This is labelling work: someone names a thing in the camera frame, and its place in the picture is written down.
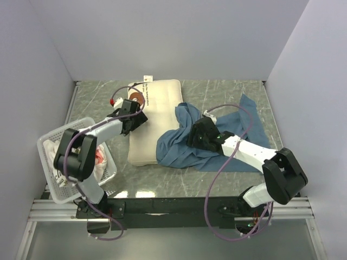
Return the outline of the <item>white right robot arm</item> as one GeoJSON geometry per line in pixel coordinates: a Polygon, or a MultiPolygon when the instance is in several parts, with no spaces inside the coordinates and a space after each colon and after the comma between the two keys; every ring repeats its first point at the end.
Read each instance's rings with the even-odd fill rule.
{"type": "Polygon", "coordinates": [[[252,215],[262,204],[286,205],[309,182],[290,149],[277,151],[243,140],[228,131],[221,133],[209,117],[193,124],[187,145],[235,158],[263,174],[264,183],[250,187],[239,196],[238,210],[244,216],[252,215]]]}

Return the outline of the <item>cream bear print pillow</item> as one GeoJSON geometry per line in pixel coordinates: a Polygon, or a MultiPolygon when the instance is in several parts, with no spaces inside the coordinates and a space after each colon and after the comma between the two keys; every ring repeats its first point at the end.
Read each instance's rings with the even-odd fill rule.
{"type": "Polygon", "coordinates": [[[145,104],[147,122],[130,133],[128,162],[133,166],[157,163],[158,139],[167,131],[177,129],[175,108],[183,102],[179,80],[132,82],[128,99],[145,104]]]}

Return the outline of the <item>blue fabric pillowcase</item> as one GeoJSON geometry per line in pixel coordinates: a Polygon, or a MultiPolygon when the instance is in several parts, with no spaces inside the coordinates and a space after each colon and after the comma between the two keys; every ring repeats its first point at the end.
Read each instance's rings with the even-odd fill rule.
{"type": "MultiPolygon", "coordinates": [[[[240,136],[251,125],[243,138],[256,145],[270,148],[256,103],[243,94],[239,105],[242,108],[237,112],[217,118],[216,126],[219,131],[229,131],[240,136]]],[[[202,172],[218,171],[227,161],[227,157],[187,146],[191,127],[202,117],[201,112],[192,104],[183,102],[175,108],[175,114],[179,128],[165,132],[157,141],[158,164],[173,168],[194,167],[202,172]]]]}

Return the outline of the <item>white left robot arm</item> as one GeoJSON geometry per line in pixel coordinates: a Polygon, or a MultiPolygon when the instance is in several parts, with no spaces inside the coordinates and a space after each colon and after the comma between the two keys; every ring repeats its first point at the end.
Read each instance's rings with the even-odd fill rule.
{"type": "Polygon", "coordinates": [[[147,121],[144,104],[125,99],[121,107],[94,125],[82,130],[71,128],[64,131],[57,153],[54,168],[74,184],[83,199],[90,203],[89,211],[97,218],[108,212],[104,190],[96,181],[93,170],[97,147],[116,135],[128,135],[147,121]]]}

